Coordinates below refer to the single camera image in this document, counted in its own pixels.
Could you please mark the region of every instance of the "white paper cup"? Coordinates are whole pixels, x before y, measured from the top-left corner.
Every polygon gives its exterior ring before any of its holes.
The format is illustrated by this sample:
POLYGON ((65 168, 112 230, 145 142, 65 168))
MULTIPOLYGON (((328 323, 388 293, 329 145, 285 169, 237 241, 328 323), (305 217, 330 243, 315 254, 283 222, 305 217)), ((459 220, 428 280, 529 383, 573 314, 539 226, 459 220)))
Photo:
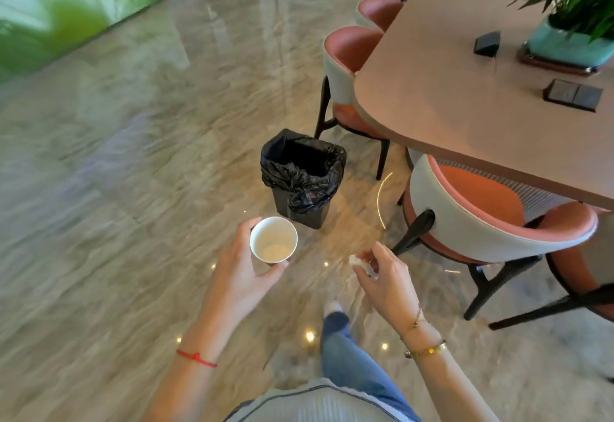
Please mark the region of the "white paper cup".
POLYGON ((252 253, 265 263, 279 263, 294 254, 298 244, 296 228, 283 217, 258 222, 249 237, 252 253))

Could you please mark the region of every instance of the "polished floor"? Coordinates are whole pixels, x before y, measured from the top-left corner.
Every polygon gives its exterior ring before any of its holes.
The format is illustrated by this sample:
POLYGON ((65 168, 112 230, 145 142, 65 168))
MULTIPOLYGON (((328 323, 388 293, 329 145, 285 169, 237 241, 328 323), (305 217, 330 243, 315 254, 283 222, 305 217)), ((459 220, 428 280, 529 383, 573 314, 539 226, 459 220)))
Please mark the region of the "polished floor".
MULTIPOLYGON (((357 1, 169 0, 0 87, 1 420, 139 418, 234 226, 275 214, 260 148, 284 127, 313 132, 322 39, 352 22, 357 1)), ((321 230, 297 225, 292 266, 232 337, 207 421, 317 376, 318 346, 304 337, 317 341, 334 296, 418 414, 438 420, 347 263, 403 232, 403 148, 392 147, 379 193, 376 141, 341 129, 322 138, 348 151, 341 189, 321 230)), ((612 420, 602 376, 614 375, 614 324, 581 310, 486 326, 563 294, 544 263, 466 322, 476 292, 466 268, 424 248, 402 258, 501 420, 612 420)))

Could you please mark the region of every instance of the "black trash can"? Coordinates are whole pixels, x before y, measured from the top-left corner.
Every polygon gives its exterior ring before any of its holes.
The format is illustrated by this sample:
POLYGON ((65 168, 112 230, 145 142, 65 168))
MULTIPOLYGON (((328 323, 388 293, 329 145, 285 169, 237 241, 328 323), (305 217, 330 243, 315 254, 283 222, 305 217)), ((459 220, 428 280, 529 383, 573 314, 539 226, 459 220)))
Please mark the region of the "black trash can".
POLYGON ((262 181, 272 188, 284 217, 319 229, 339 189, 346 164, 343 147, 284 129, 260 154, 262 181))

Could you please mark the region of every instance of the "table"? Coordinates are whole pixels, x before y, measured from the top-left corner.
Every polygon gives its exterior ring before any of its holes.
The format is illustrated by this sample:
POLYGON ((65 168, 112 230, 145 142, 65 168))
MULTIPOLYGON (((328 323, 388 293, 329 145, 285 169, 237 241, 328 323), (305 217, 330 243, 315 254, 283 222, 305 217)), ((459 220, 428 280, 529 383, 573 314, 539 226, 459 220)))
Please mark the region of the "table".
POLYGON ((590 78, 522 65, 543 19, 511 0, 408 0, 354 83, 359 115, 393 141, 614 210, 614 68, 590 78), (496 59, 475 38, 501 30, 496 59), (545 102, 554 78, 604 89, 596 113, 545 102))

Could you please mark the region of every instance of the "forearm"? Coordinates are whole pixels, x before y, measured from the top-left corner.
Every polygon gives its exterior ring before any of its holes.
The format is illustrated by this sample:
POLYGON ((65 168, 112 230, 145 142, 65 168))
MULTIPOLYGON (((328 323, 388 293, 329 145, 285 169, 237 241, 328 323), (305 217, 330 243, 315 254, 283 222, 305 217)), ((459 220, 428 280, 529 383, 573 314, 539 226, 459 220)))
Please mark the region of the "forearm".
MULTIPOLYGON (((222 315, 203 309, 181 340, 180 349, 200 353, 201 359, 217 363, 230 335, 232 324, 222 315)), ((171 369, 149 403, 142 422, 196 422, 216 370, 185 357, 176 356, 171 369)))
MULTIPOLYGON (((421 322, 415 330, 406 333, 403 341, 410 351, 422 351, 441 343, 441 335, 429 323, 421 322)), ((454 360, 449 350, 416 359, 441 422, 497 422, 471 380, 454 360)))

